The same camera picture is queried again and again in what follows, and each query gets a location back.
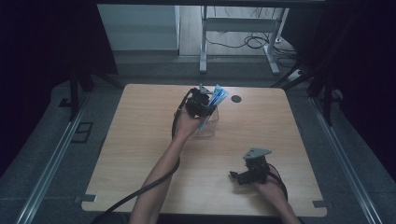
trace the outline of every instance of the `wooden table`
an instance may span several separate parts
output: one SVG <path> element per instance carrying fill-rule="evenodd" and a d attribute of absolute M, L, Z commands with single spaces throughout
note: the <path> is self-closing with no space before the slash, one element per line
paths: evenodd
<path fill-rule="evenodd" d="M 105 211 L 141 188 L 171 141 L 174 113 L 192 86 L 127 85 L 94 169 L 83 202 L 86 211 Z M 239 186 L 230 171 L 245 172 L 244 154 L 267 148 L 297 216 L 324 217 L 325 207 L 303 141 L 281 89 L 223 87 L 230 95 L 219 106 L 215 136 L 191 137 L 181 154 L 163 213 L 273 216 L 275 211 L 253 187 Z M 240 103 L 231 100 L 242 98 Z M 130 212 L 134 199 L 119 212 Z"/>

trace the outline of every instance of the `black curtain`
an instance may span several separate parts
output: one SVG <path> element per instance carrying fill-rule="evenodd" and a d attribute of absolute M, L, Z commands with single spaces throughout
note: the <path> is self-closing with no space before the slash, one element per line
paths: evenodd
<path fill-rule="evenodd" d="M 335 87 L 346 117 L 396 179 L 396 4 L 370 1 L 362 10 L 333 68 Z"/>
<path fill-rule="evenodd" d="M 52 89 L 85 74 L 117 74 L 96 4 L 0 3 L 0 174 L 41 119 Z"/>

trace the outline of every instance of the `metal stand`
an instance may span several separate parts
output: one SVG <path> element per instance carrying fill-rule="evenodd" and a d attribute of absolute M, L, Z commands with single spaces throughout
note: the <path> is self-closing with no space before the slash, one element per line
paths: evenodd
<path fill-rule="evenodd" d="M 280 14 L 276 19 L 208 18 L 207 6 L 204 6 L 199 64 L 200 73 L 206 73 L 206 32 L 257 32 L 271 33 L 270 42 L 268 46 L 264 46 L 264 52 L 273 74 L 279 75 L 279 69 L 272 55 L 272 51 L 284 14 L 285 8 L 281 8 Z"/>

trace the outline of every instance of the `black cable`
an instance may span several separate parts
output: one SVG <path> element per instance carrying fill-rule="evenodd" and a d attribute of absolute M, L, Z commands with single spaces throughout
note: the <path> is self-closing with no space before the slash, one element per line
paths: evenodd
<path fill-rule="evenodd" d="M 277 55 L 286 56 L 286 57 L 291 58 L 291 59 L 297 58 L 297 54 L 284 52 L 283 49 L 274 48 L 274 52 Z"/>
<path fill-rule="evenodd" d="M 278 58 L 278 59 L 276 59 L 276 63 L 279 64 L 280 66 L 286 67 L 286 68 L 292 68 L 293 67 L 293 66 L 286 66 L 285 64 L 283 64 L 281 62 L 282 59 L 289 59 L 289 58 Z"/>
<path fill-rule="evenodd" d="M 187 97 L 190 95 L 191 91 L 192 91 L 192 89 L 189 90 L 189 91 L 187 92 L 186 96 L 184 96 L 182 102 L 180 103 L 180 105 L 179 105 L 178 108 L 177 108 L 177 112 L 176 112 L 176 114 L 175 114 L 174 121 L 173 121 L 173 124 L 172 124 L 172 139 L 175 137 L 176 124 L 177 124 L 178 117 L 180 116 L 181 108 L 182 108 L 182 107 L 184 106 L 184 104 L 186 103 Z M 134 197 L 136 197 L 136 196 L 138 196 L 138 195 L 140 195 L 140 194 L 142 194 L 142 193 L 145 193 L 146 191 L 148 191 L 148 190 L 150 190 L 150 189 L 156 187 L 157 185 L 161 184 L 165 179 L 167 179 L 169 176 L 171 176 L 172 174 L 175 173 L 175 171 L 178 169 L 178 166 L 179 166 L 179 165 L 180 165 L 180 158 L 178 158 L 178 160 L 177 160 L 175 166 L 172 168 L 171 171 L 169 171 L 167 174 L 163 175 L 162 177 L 160 177 L 160 178 L 157 179 L 156 181 L 154 181 L 154 182 L 152 182 L 152 183 L 146 185 L 145 187 L 143 187 L 143 188 L 141 188 L 141 189 L 135 191 L 134 193 L 132 193 L 132 194 L 126 196 L 125 198 L 121 199 L 119 202 L 117 202 L 117 203 L 115 203 L 114 205 L 112 205 L 111 207 L 109 207 L 104 213 L 102 213 L 102 214 L 100 214 L 99 216 L 97 216 L 97 217 L 93 220 L 92 224 L 97 223 L 100 219 L 102 219 L 102 218 L 105 217 L 106 215 L 110 214 L 111 212 L 113 212 L 114 210 L 116 210 L 116 209 L 117 209 L 118 207 L 120 207 L 121 205 L 127 203 L 127 202 L 130 201 L 132 198 L 134 198 Z"/>
<path fill-rule="evenodd" d="M 253 17 L 253 14 L 258 10 L 258 8 L 256 7 L 256 9 L 253 10 L 253 12 L 250 14 L 250 18 Z"/>
<path fill-rule="evenodd" d="M 273 179 L 275 179 L 276 181 L 277 181 L 277 183 L 279 184 L 279 186 L 280 186 L 280 188 L 282 189 L 282 191 L 283 191 L 283 194 L 285 195 L 285 198 L 286 198 L 286 201 L 289 199 L 289 197 L 288 197 L 288 190 L 286 189 L 286 186 L 285 186 L 285 184 L 283 183 L 283 181 L 282 181 L 282 178 L 280 177 L 280 173 L 277 171 L 277 169 L 275 168 L 275 166 L 273 166 L 272 164 L 270 164 L 270 163 L 267 163 L 268 165 L 270 165 L 270 166 L 272 166 L 272 168 L 274 168 L 274 170 L 277 172 L 277 174 L 279 175 L 279 176 L 277 176 L 277 175 L 274 175 L 273 173 L 271 173 L 271 172 L 268 172 L 268 175 L 269 176 L 271 176 Z"/>
<path fill-rule="evenodd" d="M 262 14 L 262 7 L 260 8 L 260 12 L 259 15 L 257 15 L 257 18 L 259 18 L 261 14 Z"/>
<path fill-rule="evenodd" d="M 225 13 L 227 13 L 228 17 L 231 17 L 230 14 L 227 11 L 227 7 L 224 7 Z"/>
<path fill-rule="evenodd" d="M 210 44 L 213 44 L 213 45 L 220 45 L 220 46 L 223 46 L 223 47 L 226 47 L 226 48 L 230 48 L 230 49 L 239 49 L 239 48 L 242 48 L 242 47 L 244 47 L 244 46 L 248 46 L 248 47 L 250 47 L 251 49 L 261 49 L 265 44 L 268 43 L 268 41 L 267 41 L 265 38 L 260 37 L 260 36 L 257 36 L 257 35 L 253 35 L 253 33 L 251 33 L 250 35 L 248 35 L 247 37 L 245 37 L 245 39 L 244 39 L 244 42 L 245 42 L 245 43 L 242 44 L 242 45 L 240 45 L 240 46 L 229 46 L 229 45 L 225 45 L 225 44 L 221 44 L 221 43 L 217 43 L 217 42 L 212 42 L 212 41 L 208 40 L 207 38 L 206 38 L 206 41 L 207 41 L 208 43 L 210 43 Z M 251 41 L 256 41 L 256 42 L 259 43 L 260 45 L 257 46 L 257 47 L 254 47 L 254 46 L 252 46 L 252 45 L 250 44 Z"/>
<path fill-rule="evenodd" d="M 264 18 L 267 17 L 267 11 L 268 11 L 268 7 L 265 8 L 265 11 L 264 11 Z"/>
<path fill-rule="evenodd" d="M 283 50 L 283 51 L 290 51 L 290 52 L 296 52 L 295 49 L 279 49 L 279 50 Z"/>
<path fill-rule="evenodd" d="M 273 11 L 273 15 L 272 15 L 271 19 L 274 18 L 275 10 L 276 10 L 276 7 L 274 7 L 274 11 Z"/>

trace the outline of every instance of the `metal rail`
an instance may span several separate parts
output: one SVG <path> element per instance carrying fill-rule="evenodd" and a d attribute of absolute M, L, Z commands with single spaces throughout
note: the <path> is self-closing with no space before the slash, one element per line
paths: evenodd
<path fill-rule="evenodd" d="M 344 174 L 346 175 L 346 179 L 348 180 L 350 187 L 352 188 L 359 204 L 361 205 L 361 209 L 364 215 L 366 215 L 367 220 L 371 224 L 382 223 L 370 195 L 367 193 L 367 190 L 365 189 L 365 187 L 361 183 L 361 180 L 356 174 L 355 169 L 353 168 L 347 154 L 345 153 L 343 146 L 338 140 L 334 129 L 329 126 L 326 120 L 323 118 L 321 106 L 318 102 L 318 99 L 311 98 L 311 103 L 316 109 L 320 125 L 322 126 L 330 141 L 330 144 L 332 145 L 332 150 L 337 160 L 340 162 L 341 168 L 343 169 Z"/>
<path fill-rule="evenodd" d="M 55 148 L 51 158 L 49 159 L 49 162 L 44 172 L 41 174 L 41 176 L 38 178 L 37 182 L 35 183 L 35 187 L 30 193 L 15 223 L 17 224 L 32 223 L 33 218 L 35 217 L 35 213 L 37 212 L 38 207 L 40 206 L 41 202 L 44 199 L 44 195 L 46 194 L 47 189 L 50 186 L 52 178 L 54 177 L 56 171 L 58 170 L 59 164 L 61 163 L 62 158 L 64 157 L 64 153 L 66 152 L 67 147 L 69 146 L 69 143 L 73 137 L 73 134 L 76 131 L 76 128 L 79 124 L 79 121 L 81 120 L 85 112 L 85 108 L 89 101 L 90 94 L 88 92 L 85 92 L 81 96 L 81 98 L 82 100 L 81 100 L 80 110 L 78 111 L 75 118 L 69 121 L 67 128 L 64 131 L 64 135 L 62 136 L 61 140 L 58 143 L 58 146 Z"/>

